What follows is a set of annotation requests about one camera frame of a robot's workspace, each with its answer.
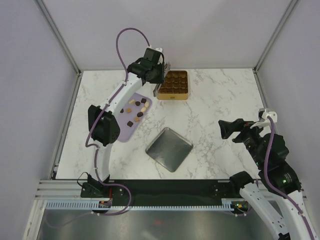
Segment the metal tongs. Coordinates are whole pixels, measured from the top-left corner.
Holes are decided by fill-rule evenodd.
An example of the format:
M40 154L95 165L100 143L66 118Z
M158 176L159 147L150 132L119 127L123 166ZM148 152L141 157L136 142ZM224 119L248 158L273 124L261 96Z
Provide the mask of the metal tongs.
M159 89L161 88L162 84L165 82L165 77L171 69L171 63L169 61L162 64L162 72L160 73L158 80L156 81L156 85L153 89L153 96L157 97L159 93Z

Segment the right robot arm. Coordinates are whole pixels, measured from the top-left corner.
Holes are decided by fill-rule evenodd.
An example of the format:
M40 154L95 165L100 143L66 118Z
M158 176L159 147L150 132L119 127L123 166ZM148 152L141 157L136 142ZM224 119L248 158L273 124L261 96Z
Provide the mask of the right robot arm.
M259 121L238 118L233 122L219 120L221 137L243 143L259 170L262 184L276 201L279 211L270 204L253 178L241 171L230 177L228 191L233 197L244 198L265 223L275 240L316 240L304 205L302 186L293 168L286 162L289 149L283 136L275 133L275 114L261 116Z

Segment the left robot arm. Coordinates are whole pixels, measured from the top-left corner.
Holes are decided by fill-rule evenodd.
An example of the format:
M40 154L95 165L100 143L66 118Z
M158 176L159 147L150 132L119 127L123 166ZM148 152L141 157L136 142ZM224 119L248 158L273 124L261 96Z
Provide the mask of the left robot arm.
M105 197L110 190L106 179L110 176L109 163L113 143L118 139L121 128L118 116L125 104L146 83L162 84L165 80L165 56L162 48L148 46L143 57L124 68L124 80L100 105L88 108L88 130L85 140L87 148L94 148L93 165L90 174L96 180L92 192Z

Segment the gold chocolate tin box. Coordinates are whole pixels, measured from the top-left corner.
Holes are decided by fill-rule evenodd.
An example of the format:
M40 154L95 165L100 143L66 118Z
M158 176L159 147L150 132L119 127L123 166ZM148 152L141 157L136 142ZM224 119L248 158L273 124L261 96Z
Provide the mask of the gold chocolate tin box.
M158 100L185 101L189 97L189 79L186 70L170 70L164 83L156 91Z

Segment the lilac plastic tray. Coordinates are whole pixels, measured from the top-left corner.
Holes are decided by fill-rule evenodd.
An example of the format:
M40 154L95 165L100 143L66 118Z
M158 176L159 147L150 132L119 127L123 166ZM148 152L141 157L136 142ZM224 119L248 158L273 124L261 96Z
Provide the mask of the lilac plastic tray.
M146 99L146 102L149 102L149 107L145 107L145 103L141 103L142 99ZM135 100L135 102L140 102L139 106L136 106L135 102L133 104L129 104L129 101ZM136 129L138 128L139 124L142 122L144 117L147 115L149 109L152 106L152 100L146 96L143 96L138 93L134 93L129 100L125 103L124 107L122 108L124 110L123 113L119 113L117 117L117 123L120 128L120 134L118 137L118 141L125 143L130 140ZM141 108L145 107L146 111L142 112L142 117L137 117L137 114L141 112ZM130 113L126 112L126 109L130 108L132 111ZM130 127L127 125L127 123L131 121L133 122L133 125Z

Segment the dark metal tin lid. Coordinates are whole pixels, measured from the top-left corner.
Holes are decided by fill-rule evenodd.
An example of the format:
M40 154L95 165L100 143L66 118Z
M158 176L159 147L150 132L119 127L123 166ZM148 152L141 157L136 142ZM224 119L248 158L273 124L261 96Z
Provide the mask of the dark metal tin lid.
M145 153L174 173L193 149L193 144L169 127L165 127L147 146Z

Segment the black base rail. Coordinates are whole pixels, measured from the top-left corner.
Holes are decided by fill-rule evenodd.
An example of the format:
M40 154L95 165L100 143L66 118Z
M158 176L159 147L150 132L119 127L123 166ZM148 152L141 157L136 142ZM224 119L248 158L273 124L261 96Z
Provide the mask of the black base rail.
M215 205L239 199L232 184L215 179L114 179L101 185L90 179L82 184L81 198L108 198L116 205Z

